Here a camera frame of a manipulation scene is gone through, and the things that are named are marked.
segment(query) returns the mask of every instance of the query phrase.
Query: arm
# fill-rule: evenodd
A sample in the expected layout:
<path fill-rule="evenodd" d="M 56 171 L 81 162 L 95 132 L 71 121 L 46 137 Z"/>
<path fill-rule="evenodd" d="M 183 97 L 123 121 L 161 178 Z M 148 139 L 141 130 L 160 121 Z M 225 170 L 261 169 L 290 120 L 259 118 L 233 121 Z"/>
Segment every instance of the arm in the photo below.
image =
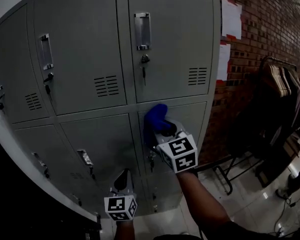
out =
<path fill-rule="evenodd" d="M 135 240 L 135 228 L 133 220 L 116 223 L 114 240 Z"/>
<path fill-rule="evenodd" d="M 207 237 L 219 226 L 230 221 L 223 206 L 194 174 L 183 171 L 177 173 L 177 178 L 193 220 Z"/>

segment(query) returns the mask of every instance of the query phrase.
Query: vent grille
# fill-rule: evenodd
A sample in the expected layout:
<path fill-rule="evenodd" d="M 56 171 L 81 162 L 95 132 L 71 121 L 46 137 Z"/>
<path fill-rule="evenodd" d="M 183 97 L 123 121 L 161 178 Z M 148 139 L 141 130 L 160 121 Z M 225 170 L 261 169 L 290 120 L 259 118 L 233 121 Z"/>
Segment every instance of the vent grille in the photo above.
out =
<path fill-rule="evenodd" d="M 84 177 L 81 175 L 81 173 L 79 172 L 70 172 L 70 175 L 72 176 L 72 178 L 74 179 L 84 179 Z"/>
<path fill-rule="evenodd" d="M 189 68 L 188 86 L 204 85 L 206 84 L 206 78 L 207 78 L 206 67 Z"/>
<path fill-rule="evenodd" d="M 39 110 L 42 109 L 41 103 L 39 101 L 38 95 L 36 93 L 29 94 L 25 97 L 25 102 L 29 110 Z"/>
<path fill-rule="evenodd" d="M 119 94 L 119 86 L 116 75 L 95 78 L 95 90 L 98 97 L 112 96 Z"/>

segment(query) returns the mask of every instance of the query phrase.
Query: white floor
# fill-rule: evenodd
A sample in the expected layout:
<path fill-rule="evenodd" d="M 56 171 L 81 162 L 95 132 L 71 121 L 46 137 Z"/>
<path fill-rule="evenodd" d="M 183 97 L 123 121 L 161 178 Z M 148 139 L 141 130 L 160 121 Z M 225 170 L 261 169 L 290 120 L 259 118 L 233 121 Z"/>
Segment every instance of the white floor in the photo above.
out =
<path fill-rule="evenodd" d="M 240 167 L 235 167 L 230 171 L 230 174 L 238 174 L 240 171 L 245 170 L 249 163 L 253 162 L 250 160 Z M 292 173 L 297 176 L 299 171 L 300 157 L 297 157 L 274 182 L 263 189 L 259 180 L 255 177 L 254 171 L 250 170 L 232 181 L 233 192 L 229 196 L 225 193 L 223 185 L 211 169 L 201 172 L 199 179 L 223 205 L 232 221 L 247 230 L 260 233 L 271 233 L 281 228 L 283 236 L 297 230 L 300 226 L 300 189 L 292 195 L 291 203 L 299 201 L 294 207 L 285 209 L 282 218 L 274 229 L 275 222 L 280 217 L 285 202 L 275 195 L 275 190 L 286 185 L 289 174 Z M 156 236 L 180 234 L 182 232 L 200 237 L 198 226 L 189 213 L 184 197 L 178 208 L 135 217 L 133 223 L 137 240 L 152 240 Z M 110 219 L 102 219 L 101 225 L 101 240 L 114 239 L 116 224 Z"/>

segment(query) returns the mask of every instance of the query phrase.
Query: paper sign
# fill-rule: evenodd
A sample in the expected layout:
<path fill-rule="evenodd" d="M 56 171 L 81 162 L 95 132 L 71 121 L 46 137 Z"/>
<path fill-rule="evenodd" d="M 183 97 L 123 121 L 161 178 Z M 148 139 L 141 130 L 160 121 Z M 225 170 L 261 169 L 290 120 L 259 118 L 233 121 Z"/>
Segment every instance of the paper sign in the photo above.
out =
<path fill-rule="evenodd" d="M 217 80 L 226 81 L 228 77 L 228 62 L 230 60 L 231 44 L 220 44 Z"/>
<path fill-rule="evenodd" d="M 241 39 L 242 23 L 241 12 L 242 5 L 234 4 L 228 0 L 221 0 L 222 2 L 222 36 L 234 36 Z"/>

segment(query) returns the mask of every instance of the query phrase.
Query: clothing rack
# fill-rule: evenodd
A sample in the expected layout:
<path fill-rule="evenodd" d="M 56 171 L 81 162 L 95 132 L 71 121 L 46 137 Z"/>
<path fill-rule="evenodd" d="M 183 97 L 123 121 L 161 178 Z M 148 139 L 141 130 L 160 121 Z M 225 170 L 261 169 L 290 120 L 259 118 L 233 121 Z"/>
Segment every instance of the clothing rack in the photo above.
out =
<path fill-rule="evenodd" d="M 259 91 L 259 85 L 260 85 L 261 78 L 262 78 L 262 72 L 263 72 L 263 69 L 264 69 L 264 66 L 265 66 L 266 62 L 268 62 L 268 61 L 273 61 L 273 62 L 275 62 L 275 63 L 280 63 L 280 64 L 288 65 L 288 66 L 290 66 L 290 67 L 293 67 L 294 70 L 297 71 L 297 66 L 296 66 L 295 64 L 292 64 L 292 63 L 288 62 L 288 61 L 284 61 L 284 60 L 281 60 L 281 59 L 278 59 L 278 58 L 275 58 L 275 57 L 271 57 L 271 56 L 266 56 L 266 57 L 264 57 L 264 58 L 262 59 L 262 61 L 261 61 L 260 67 L 259 67 L 259 72 L 258 72 L 258 86 L 256 87 L 254 94 L 257 94 L 258 91 Z M 234 179 L 240 177 L 241 175 L 243 175 L 243 174 L 246 173 L 247 171 L 249 171 L 249 170 L 251 170 L 252 168 L 254 168 L 256 165 L 258 165 L 260 162 L 262 162 L 263 159 L 262 159 L 262 158 L 259 159 L 257 162 L 255 162 L 253 165 L 251 165 L 249 168 L 247 168 L 246 170 L 244 170 L 243 172 L 237 174 L 236 176 L 234 176 L 234 177 L 232 177 L 232 178 L 228 178 L 228 175 L 229 175 L 230 170 L 231 170 L 233 167 L 235 167 L 235 166 L 241 164 L 242 162 L 248 160 L 249 158 L 251 158 L 251 157 L 253 157 L 253 156 L 254 156 L 254 154 L 252 153 L 251 155 L 245 157 L 245 158 L 242 159 L 241 161 L 235 163 L 236 160 L 238 159 L 238 157 L 235 157 L 235 156 L 233 156 L 233 155 L 230 155 L 229 157 L 226 157 L 225 159 L 221 160 L 219 164 L 216 164 L 217 162 L 213 163 L 212 170 L 213 170 L 214 172 L 216 172 L 217 169 L 218 169 L 218 170 L 220 171 L 221 175 L 223 176 L 225 182 L 226 182 L 227 185 L 229 186 L 229 191 L 227 191 L 227 190 L 225 191 L 225 192 L 227 193 L 228 196 L 233 192 L 233 186 L 232 186 L 231 181 L 233 181 Z M 229 161 L 229 160 L 231 160 L 231 159 L 232 159 L 232 161 L 231 161 L 231 163 L 230 163 L 230 166 L 229 166 L 228 168 L 226 168 L 226 169 L 222 169 L 220 165 L 223 164 L 223 163 L 225 163 L 225 162 L 227 162 L 227 161 Z M 200 171 L 204 171 L 204 170 L 206 170 L 206 169 L 208 169 L 208 168 L 211 168 L 211 167 L 209 167 L 209 165 L 208 165 L 208 166 L 199 167 L 196 171 L 197 171 L 197 172 L 200 172 Z"/>

